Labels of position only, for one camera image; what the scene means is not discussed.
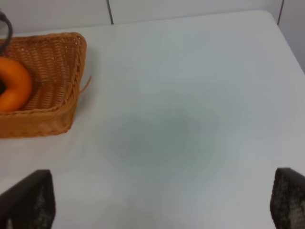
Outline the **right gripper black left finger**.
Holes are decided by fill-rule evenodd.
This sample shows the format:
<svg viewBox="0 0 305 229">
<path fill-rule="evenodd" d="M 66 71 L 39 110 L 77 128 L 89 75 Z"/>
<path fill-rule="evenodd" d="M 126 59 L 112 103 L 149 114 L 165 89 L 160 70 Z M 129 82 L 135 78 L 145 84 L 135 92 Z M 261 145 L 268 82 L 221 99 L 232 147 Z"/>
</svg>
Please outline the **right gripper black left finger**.
<svg viewBox="0 0 305 229">
<path fill-rule="evenodd" d="M 37 170 L 0 195 L 2 229 L 50 229 L 56 216 L 52 174 Z"/>
</svg>

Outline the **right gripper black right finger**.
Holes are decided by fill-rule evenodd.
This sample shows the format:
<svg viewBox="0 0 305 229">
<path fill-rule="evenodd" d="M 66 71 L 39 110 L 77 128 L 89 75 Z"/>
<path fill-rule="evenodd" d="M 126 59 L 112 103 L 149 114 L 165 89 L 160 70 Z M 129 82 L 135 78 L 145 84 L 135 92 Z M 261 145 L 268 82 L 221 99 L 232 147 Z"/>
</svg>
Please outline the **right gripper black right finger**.
<svg viewBox="0 0 305 229">
<path fill-rule="evenodd" d="M 291 168 L 276 170 L 270 212 L 277 229 L 305 227 L 305 176 Z"/>
</svg>

